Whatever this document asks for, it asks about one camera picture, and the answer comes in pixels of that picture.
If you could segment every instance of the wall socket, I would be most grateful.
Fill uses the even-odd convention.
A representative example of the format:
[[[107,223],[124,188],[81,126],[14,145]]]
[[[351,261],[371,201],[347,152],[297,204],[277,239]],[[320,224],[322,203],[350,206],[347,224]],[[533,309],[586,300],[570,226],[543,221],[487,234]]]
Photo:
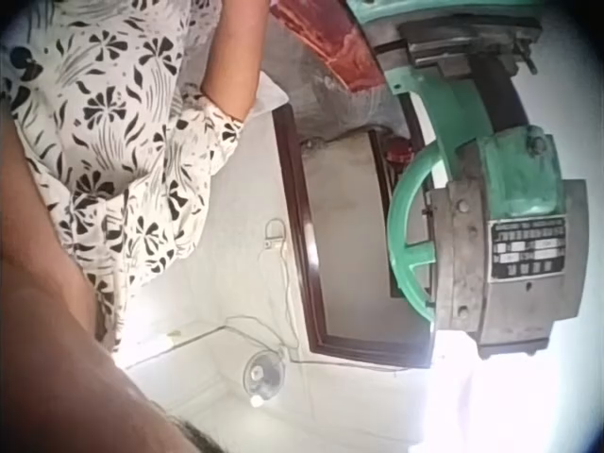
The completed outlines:
[[[284,241],[285,238],[283,237],[266,238],[264,240],[264,250],[281,250],[285,246]]]

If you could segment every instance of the metal plate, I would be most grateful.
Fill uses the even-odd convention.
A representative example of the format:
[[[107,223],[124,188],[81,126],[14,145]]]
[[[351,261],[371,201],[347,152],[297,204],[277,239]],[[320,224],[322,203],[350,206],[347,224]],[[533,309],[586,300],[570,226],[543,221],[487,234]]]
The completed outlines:
[[[566,217],[489,223],[489,280],[526,280],[560,274],[566,255]]]

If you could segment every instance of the skin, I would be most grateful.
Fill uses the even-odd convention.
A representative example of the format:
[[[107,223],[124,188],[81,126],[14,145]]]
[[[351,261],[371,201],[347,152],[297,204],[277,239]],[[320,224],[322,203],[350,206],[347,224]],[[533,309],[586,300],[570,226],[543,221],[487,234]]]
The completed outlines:
[[[244,119],[269,0],[224,0],[202,89]],[[197,451],[93,338],[92,286],[61,248],[3,110],[0,280],[3,445],[11,451]]]

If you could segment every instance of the person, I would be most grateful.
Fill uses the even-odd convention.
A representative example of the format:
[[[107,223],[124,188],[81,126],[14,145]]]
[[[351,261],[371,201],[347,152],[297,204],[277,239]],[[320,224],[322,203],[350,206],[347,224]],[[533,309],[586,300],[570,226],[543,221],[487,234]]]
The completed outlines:
[[[111,359],[195,248],[260,76],[269,0],[37,1],[2,37],[2,430],[13,451],[221,451]],[[218,17],[203,80],[183,61]]]

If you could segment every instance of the hair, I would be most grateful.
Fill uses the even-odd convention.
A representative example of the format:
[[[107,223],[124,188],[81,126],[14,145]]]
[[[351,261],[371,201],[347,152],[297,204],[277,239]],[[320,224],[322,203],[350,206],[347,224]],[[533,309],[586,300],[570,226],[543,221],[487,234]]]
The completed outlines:
[[[208,434],[204,434],[191,422],[175,419],[174,424],[189,442],[197,447],[199,453],[226,453]]]

